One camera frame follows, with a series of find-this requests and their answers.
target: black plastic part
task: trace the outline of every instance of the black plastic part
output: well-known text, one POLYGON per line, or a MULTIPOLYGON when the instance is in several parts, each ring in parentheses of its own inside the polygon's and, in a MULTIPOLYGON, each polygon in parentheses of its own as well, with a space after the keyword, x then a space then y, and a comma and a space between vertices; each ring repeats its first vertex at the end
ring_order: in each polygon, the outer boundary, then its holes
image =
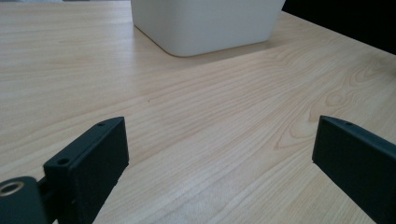
POLYGON ((314 163, 376 223, 396 223, 396 146, 350 122, 320 117, 314 163))
POLYGON ((0 223, 49 223, 34 178, 23 176, 0 184, 0 223))
POLYGON ((48 185, 64 205, 60 224, 93 223, 128 165, 123 118, 102 121, 44 164, 48 185))

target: light wood surface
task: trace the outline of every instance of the light wood surface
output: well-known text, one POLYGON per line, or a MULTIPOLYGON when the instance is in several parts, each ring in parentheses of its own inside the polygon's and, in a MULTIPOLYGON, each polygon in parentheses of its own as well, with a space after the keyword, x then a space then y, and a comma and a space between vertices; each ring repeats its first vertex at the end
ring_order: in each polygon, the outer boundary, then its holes
POLYGON ((170 56, 129 2, 0 4, 0 181, 126 118, 95 223, 373 223, 312 163, 320 115, 396 142, 396 57, 281 13, 265 43, 170 56))

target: wooden table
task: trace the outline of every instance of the wooden table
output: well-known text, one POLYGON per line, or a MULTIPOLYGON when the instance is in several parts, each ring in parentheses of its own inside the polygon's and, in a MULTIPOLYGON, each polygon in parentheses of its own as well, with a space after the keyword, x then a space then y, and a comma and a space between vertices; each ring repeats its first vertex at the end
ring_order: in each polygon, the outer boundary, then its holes
POLYGON ((0 4, 0 181, 124 116, 95 223, 373 223, 311 154, 320 115, 396 142, 394 55, 282 12, 265 43, 177 58, 129 4, 0 4))

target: screw hole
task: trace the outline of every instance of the screw hole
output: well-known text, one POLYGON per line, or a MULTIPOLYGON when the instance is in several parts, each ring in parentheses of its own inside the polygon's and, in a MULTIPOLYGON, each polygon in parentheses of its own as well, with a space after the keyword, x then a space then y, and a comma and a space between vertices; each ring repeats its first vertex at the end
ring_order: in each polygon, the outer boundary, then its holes
POLYGON ((18 190, 23 188, 23 185, 23 182, 11 182, 4 185, 0 188, 0 197, 6 197, 17 192, 18 190))
POLYGON ((69 162, 69 159, 67 159, 67 158, 58 160, 58 164, 59 164, 59 165, 65 165, 65 164, 67 164, 68 162, 69 162))

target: white plastic bin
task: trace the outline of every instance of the white plastic bin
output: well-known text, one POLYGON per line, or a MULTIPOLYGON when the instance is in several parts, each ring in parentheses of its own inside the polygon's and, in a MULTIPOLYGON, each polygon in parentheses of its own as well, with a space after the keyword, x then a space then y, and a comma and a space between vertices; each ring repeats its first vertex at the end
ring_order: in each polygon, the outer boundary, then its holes
POLYGON ((131 0, 134 25, 172 55, 268 40, 285 0, 131 0))

